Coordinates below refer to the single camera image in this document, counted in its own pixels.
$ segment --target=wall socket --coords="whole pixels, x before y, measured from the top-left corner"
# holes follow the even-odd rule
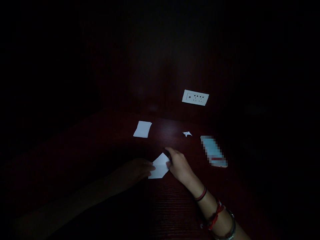
[[[193,92],[190,90],[184,90],[182,101],[186,103],[205,106],[208,98],[209,98],[209,94]]]

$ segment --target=wrist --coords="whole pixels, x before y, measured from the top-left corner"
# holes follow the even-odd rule
[[[204,185],[195,174],[190,176],[190,178],[184,185],[195,198],[198,198],[204,190]]]

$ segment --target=finger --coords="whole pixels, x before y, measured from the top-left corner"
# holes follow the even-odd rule
[[[170,168],[172,166],[172,163],[171,162],[166,162],[166,165],[167,165],[168,169],[170,170]]]
[[[136,158],[136,159],[134,159],[134,161],[136,161],[139,164],[144,164],[144,165],[152,165],[153,164],[153,162],[150,162],[144,158]]]
[[[146,160],[146,161],[144,162],[144,164],[145,164],[145,165],[153,165],[153,162],[150,162],[150,161]]]
[[[171,147],[165,147],[164,149],[167,150],[172,157],[177,154],[177,152]]]
[[[151,172],[142,173],[142,174],[140,174],[140,176],[138,177],[137,182],[140,182],[142,179],[144,179],[145,177],[149,177],[149,176],[151,176]]]
[[[154,170],[156,170],[156,167],[155,167],[155,166],[144,165],[144,166],[142,167],[141,172],[144,173],[144,172],[150,172],[150,171],[154,171]]]

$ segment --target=table surface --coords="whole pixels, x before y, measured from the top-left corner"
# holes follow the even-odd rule
[[[138,121],[152,122],[148,138],[133,137]],[[192,136],[185,137],[185,131]],[[277,239],[263,206],[233,164],[236,159],[228,154],[230,149],[221,147],[229,167],[212,167],[201,135],[215,136],[214,126],[103,110],[2,167],[8,210],[22,215],[107,175],[127,160],[153,161],[165,146],[171,146],[184,153],[195,174],[252,239]],[[140,238],[211,239],[201,223],[205,225],[191,194],[168,172],[162,179],[145,179],[85,211],[52,238],[137,234]]]

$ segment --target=paper scrap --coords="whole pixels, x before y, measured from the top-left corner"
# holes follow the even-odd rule
[[[163,178],[163,176],[169,171],[166,162],[170,162],[169,158],[167,158],[164,153],[161,153],[160,156],[153,162],[156,170],[151,171],[151,176],[148,178]]]
[[[151,124],[152,124],[151,122],[139,121],[137,129],[134,132],[133,136],[147,138]]]
[[[190,133],[190,132],[182,132],[184,135],[186,135],[186,137],[187,137],[187,135],[191,135],[192,136],[192,134]]]

